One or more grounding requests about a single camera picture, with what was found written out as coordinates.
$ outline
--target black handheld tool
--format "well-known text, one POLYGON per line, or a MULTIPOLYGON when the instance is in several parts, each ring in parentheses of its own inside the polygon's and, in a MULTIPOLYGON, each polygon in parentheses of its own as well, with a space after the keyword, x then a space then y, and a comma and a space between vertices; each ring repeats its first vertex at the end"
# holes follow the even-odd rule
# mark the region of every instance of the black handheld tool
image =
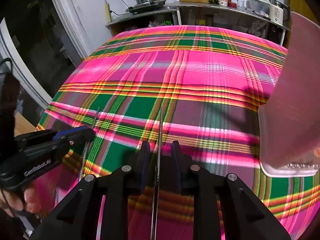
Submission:
MULTIPOLYGON (((0 188, 14 192, 24 203, 27 185, 62 163, 70 148, 93 141, 94 131, 87 126, 57 132, 35 131, 14 137, 14 111, 20 83, 11 73, 0 74, 0 188)), ((22 210, 12 210, 30 235, 40 220, 22 210)))
POLYGON ((86 175, 33 232, 30 240, 95 240, 103 195, 100 239, 128 239, 128 195, 140 195, 147 181, 149 143, 144 141, 128 165, 108 176, 86 175))

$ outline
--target cloth-covered table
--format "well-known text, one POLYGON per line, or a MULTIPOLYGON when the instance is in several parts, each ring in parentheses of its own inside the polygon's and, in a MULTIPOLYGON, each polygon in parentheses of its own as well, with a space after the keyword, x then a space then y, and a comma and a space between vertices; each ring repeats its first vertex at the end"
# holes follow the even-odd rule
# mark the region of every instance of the cloth-covered table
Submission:
MULTIPOLYGON (((286 52, 273 42, 214 27, 123 32, 70 75, 37 128, 90 126, 99 109, 84 173, 108 175, 144 140, 156 152, 162 105, 163 153, 178 140, 182 152, 210 172, 237 174, 297 239, 319 208, 319 173, 269 178, 259 166, 257 110, 272 93, 286 52)), ((44 207, 52 208, 76 183, 81 150, 71 149, 63 166, 42 177, 44 207)), ((146 188, 129 198, 130 240, 150 239, 152 194, 146 188)), ((192 239, 192 197, 160 192, 158 215, 157 239, 192 239)))

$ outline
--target metal shelf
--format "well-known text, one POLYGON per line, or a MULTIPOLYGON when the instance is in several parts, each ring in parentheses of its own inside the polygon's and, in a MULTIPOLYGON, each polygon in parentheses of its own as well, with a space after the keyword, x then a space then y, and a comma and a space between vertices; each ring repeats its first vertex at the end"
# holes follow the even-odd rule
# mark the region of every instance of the metal shelf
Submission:
POLYGON ((272 23, 272 24, 280 27, 283 30, 290 31, 290 29, 287 28, 284 25, 277 24, 275 22, 272 22, 270 20, 267 20, 267 19, 255 14, 255 13, 248 12, 247 10, 244 10, 244 9, 232 8, 232 7, 227 7, 227 6, 222 6, 222 5, 218 5, 218 4, 212 4, 212 3, 198 3, 198 2, 174 2, 174 3, 168 4, 168 6, 177 7, 177 8, 180 8, 180 7, 205 7, 205 8, 213 8, 213 9, 234 11, 234 12, 237 12, 237 13, 242 13, 242 14, 245 14, 245 15, 249 15, 249 16, 258 18, 260 20, 272 23))
POLYGON ((115 20, 107 23, 106 27, 108 27, 110 25, 113 25, 113 24, 116 24, 116 23, 128 21, 128 20, 131 20, 131 19, 136 19, 136 18, 148 16, 148 15, 155 15, 155 14, 161 14, 161 13, 170 13, 170 12, 176 12, 176 11, 177 11, 176 8, 167 9, 167 5, 166 5, 165 8, 159 9, 159 10, 155 10, 155 11, 139 13, 139 14, 126 13, 124 15, 121 15, 121 16, 117 17, 115 20))

